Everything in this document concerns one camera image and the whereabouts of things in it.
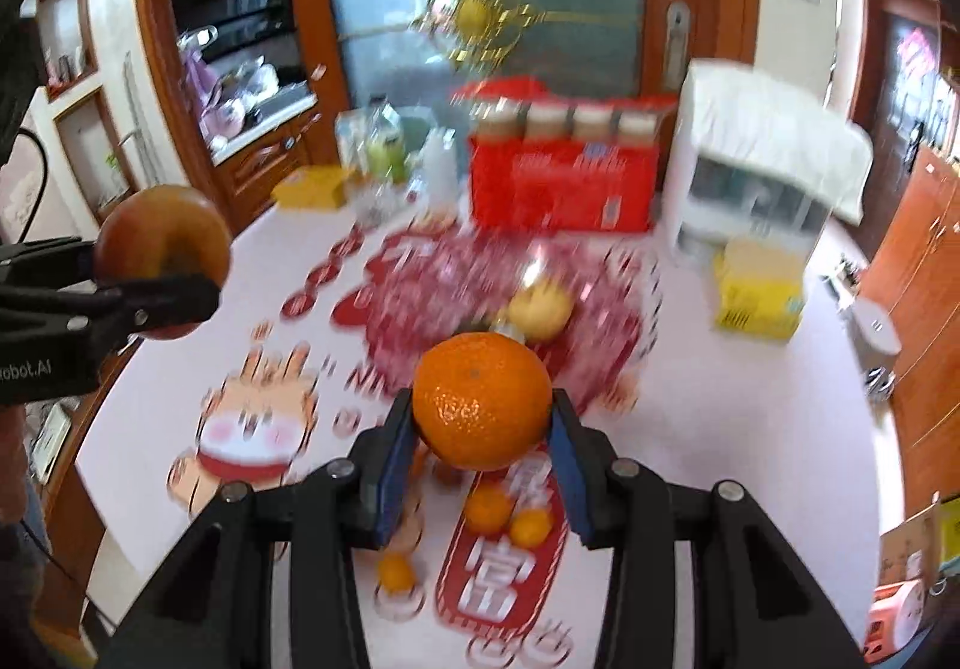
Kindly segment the gold ornament door decoration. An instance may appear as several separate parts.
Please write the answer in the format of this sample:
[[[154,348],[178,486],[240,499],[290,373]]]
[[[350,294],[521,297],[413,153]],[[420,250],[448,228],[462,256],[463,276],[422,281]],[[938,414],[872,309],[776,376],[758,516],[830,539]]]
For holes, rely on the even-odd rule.
[[[456,68],[494,70],[519,45],[540,11],[524,0],[427,0],[409,24]]]

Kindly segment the large orange mandarin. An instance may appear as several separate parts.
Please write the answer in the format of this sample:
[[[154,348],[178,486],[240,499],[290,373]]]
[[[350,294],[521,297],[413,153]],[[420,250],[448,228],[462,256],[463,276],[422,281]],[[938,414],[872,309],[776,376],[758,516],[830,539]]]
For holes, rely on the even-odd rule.
[[[498,332],[462,332],[427,350],[412,412],[431,451],[457,469],[496,471],[547,435],[553,386],[534,350]]]

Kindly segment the yellow tissue box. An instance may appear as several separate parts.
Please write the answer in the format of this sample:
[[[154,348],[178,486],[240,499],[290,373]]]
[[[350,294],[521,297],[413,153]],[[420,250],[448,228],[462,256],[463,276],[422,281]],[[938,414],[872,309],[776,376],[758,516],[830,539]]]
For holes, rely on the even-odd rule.
[[[715,256],[715,323],[727,331],[789,341],[805,307],[804,254],[732,238]]]

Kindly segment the clear drinking glass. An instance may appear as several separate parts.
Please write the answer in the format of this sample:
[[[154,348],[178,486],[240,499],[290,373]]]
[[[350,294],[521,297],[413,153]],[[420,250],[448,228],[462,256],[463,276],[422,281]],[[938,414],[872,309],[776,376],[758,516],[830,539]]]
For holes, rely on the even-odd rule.
[[[355,178],[347,185],[347,198],[361,230],[371,230],[391,220],[405,204],[405,190],[389,181]]]

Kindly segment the clear bottle green label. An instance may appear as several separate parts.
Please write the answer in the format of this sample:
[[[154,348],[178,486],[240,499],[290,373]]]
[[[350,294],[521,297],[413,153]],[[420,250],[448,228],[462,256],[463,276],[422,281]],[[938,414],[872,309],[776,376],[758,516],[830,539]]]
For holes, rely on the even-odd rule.
[[[364,152],[372,176],[394,185],[409,181],[402,118],[385,95],[371,97]]]

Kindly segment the red paper cup package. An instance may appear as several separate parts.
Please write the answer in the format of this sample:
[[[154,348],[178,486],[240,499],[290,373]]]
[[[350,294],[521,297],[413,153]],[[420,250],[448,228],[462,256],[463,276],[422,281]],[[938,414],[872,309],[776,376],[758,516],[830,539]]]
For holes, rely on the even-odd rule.
[[[563,97],[534,77],[457,87],[469,110],[472,219],[515,232],[651,229],[673,95]]]

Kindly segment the wooden cabinet right side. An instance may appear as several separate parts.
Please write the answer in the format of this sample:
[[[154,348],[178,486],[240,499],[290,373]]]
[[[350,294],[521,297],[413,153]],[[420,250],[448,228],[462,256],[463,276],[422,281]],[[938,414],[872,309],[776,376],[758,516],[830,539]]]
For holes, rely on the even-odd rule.
[[[921,148],[861,293],[900,337],[890,406],[905,511],[958,493],[958,172]]]

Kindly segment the white squeeze wash bottle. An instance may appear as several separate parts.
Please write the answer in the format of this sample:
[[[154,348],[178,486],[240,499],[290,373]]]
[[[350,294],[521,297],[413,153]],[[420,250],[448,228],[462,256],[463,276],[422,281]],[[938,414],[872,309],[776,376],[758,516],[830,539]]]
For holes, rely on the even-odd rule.
[[[433,128],[423,144],[420,160],[428,208],[455,214],[459,208],[459,172],[454,133]]]

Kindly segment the yellow pear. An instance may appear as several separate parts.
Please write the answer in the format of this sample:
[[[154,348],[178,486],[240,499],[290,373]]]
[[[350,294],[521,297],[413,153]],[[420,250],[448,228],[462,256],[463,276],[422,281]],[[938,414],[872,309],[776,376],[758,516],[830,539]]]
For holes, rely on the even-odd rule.
[[[574,302],[562,284],[539,279],[524,287],[506,305],[506,320],[526,341],[551,341],[565,329],[573,315]]]

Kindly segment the pink glass fruit bowl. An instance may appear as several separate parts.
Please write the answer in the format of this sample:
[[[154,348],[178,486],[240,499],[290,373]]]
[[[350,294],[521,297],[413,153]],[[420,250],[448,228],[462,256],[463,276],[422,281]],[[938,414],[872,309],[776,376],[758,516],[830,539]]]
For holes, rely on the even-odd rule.
[[[412,382],[430,347],[459,332],[498,332],[534,350],[576,409],[601,401],[623,412],[658,340],[661,266],[635,240],[405,237],[366,272],[364,341],[392,391]]]

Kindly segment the red apple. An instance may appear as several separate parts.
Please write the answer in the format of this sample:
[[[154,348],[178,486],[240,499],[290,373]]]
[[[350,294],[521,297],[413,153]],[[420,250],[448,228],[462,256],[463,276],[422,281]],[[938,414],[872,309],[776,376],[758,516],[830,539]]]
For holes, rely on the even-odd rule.
[[[210,199],[192,187],[160,185],[126,199],[103,222],[94,243],[98,290],[183,277],[205,277],[223,289],[233,235]]]

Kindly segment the white appliance with cloth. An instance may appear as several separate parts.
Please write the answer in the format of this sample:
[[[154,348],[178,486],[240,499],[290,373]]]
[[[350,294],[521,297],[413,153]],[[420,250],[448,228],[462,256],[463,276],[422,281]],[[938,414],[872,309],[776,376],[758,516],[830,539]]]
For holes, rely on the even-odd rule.
[[[807,256],[828,219],[857,226],[867,133],[789,82],[695,59],[680,91],[658,231],[680,253],[753,238]]]

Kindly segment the yellow tea tin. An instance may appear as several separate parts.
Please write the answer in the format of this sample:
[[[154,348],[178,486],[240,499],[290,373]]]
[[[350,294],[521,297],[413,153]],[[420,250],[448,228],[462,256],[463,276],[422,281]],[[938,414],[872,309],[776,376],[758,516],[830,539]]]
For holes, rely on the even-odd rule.
[[[281,209],[336,211],[347,204],[352,174],[340,165],[309,165],[291,172],[272,190]]]

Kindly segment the small white carton box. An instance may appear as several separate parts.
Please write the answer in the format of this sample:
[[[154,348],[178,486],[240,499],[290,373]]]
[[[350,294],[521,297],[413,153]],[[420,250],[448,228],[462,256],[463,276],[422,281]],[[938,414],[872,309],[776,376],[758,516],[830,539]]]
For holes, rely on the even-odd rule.
[[[344,169],[364,172],[364,142],[368,137],[368,112],[364,109],[340,112],[334,120],[338,159]]]

